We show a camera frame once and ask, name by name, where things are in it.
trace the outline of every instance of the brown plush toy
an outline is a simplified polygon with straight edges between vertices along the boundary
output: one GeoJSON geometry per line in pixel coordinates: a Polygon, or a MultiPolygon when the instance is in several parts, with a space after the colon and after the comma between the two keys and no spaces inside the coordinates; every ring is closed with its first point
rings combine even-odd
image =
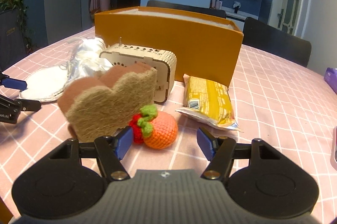
{"type": "Polygon", "coordinates": [[[153,102],[157,70],[144,63],[113,66],[98,77],[75,80],[58,100],[81,142],[113,135],[128,125],[140,108],[153,102]]]}

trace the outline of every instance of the table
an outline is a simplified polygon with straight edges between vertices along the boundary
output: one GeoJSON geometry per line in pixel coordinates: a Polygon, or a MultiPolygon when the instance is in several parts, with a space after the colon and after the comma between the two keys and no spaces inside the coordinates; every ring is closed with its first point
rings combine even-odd
{"type": "MultiPolygon", "coordinates": [[[[24,80],[41,67],[63,63],[77,44],[77,37],[94,36],[94,28],[54,43],[21,60],[5,74],[24,80]]],[[[168,101],[158,105],[179,124],[176,142],[165,150],[134,145],[122,164],[133,176],[137,169],[187,169],[198,174],[208,164],[196,142],[200,124],[175,112],[182,106],[184,86],[175,82],[168,101]]],[[[212,129],[240,143],[259,137],[281,151],[317,181],[320,187],[313,215],[330,223],[337,214],[337,171],[330,164],[332,130],[337,125],[337,95],[323,77],[297,64],[242,45],[229,89],[235,117],[242,132],[212,129]]],[[[10,98],[17,91],[0,87],[10,98]]],[[[0,123],[0,197],[14,216],[19,213],[11,197],[13,181],[37,160],[70,137],[67,122],[55,103],[37,113],[22,113],[16,125],[0,123]]],[[[233,172],[247,166],[235,161],[233,172]]],[[[83,165],[98,172],[93,159],[83,165]]]]}

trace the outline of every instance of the fuzzy beige surface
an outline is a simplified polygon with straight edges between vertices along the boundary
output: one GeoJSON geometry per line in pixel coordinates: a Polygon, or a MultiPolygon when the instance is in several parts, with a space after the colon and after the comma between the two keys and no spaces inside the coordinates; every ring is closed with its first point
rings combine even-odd
{"type": "Polygon", "coordinates": [[[128,125],[132,116],[153,103],[157,71],[129,72],[114,86],[94,86],[78,95],[65,116],[81,142],[103,135],[114,135],[128,125]]]}

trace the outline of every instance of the pink phone case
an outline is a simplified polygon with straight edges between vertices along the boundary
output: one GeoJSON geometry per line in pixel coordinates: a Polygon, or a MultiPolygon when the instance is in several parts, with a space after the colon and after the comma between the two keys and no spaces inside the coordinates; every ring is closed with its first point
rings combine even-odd
{"type": "Polygon", "coordinates": [[[331,165],[337,170],[337,127],[332,132],[331,165]]]}

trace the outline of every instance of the yellow packet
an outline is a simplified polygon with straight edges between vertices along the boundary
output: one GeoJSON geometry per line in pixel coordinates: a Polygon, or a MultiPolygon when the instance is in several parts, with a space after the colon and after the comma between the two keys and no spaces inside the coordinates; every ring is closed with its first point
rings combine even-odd
{"type": "Polygon", "coordinates": [[[184,107],[178,113],[221,130],[239,130],[228,95],[218,82],[184,75],[184,107]]]}

